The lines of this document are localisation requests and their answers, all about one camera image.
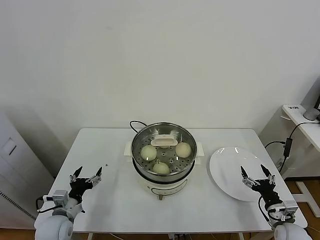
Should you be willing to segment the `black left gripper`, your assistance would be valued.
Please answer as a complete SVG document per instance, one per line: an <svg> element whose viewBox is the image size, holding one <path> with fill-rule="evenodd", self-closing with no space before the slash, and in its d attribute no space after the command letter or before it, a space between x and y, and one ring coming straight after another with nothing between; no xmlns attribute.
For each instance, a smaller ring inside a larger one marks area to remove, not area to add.
<svg viewBox="0 0 320 240"><path fill-rule="evenodd" d="M100 181L103 168L100 167L97 173L90 178L77 178L82 171L82 166L75 170L73 174L69 176L71 190L69 197L75 200L82 200L83 194L86 190L90 190L95 187Z"/></svg>

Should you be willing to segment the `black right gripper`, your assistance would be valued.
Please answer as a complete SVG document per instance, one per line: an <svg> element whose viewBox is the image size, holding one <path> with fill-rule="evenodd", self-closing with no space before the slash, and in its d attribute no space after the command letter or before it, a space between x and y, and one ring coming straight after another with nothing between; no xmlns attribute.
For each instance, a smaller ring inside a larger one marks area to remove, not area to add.
<svg viewBox="0 0 320 240"><path fill-rule="evenodd" d="M250 189L255 192L260 193L266 205L275 205L281 204L279 194L274 191L276 187L275 175L271 174L268 168L266 168L263 164L261 165L261 169L266 176L266 179L263 180L254 180L248 176L247 172L243 168L241 169L242 182Z"/></svg>

